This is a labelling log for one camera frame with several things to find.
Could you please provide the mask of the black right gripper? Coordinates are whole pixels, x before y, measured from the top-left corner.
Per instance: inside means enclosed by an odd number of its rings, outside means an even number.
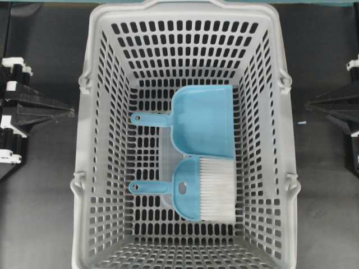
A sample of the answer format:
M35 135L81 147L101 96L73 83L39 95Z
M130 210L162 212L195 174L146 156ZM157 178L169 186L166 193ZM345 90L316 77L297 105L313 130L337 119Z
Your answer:
M325 92L305 105L308 110L326 114L328 120L346 135L348 160L352 171L358 170L358 58L346 64L352 82Z

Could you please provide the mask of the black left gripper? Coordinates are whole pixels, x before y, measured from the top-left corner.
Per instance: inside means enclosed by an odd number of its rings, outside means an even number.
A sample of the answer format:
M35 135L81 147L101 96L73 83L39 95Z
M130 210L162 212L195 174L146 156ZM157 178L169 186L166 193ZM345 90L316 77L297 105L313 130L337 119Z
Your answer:
M1 58L1 179L26 163L33 127L73 117L73 107L30 87L31 67L22 57Z

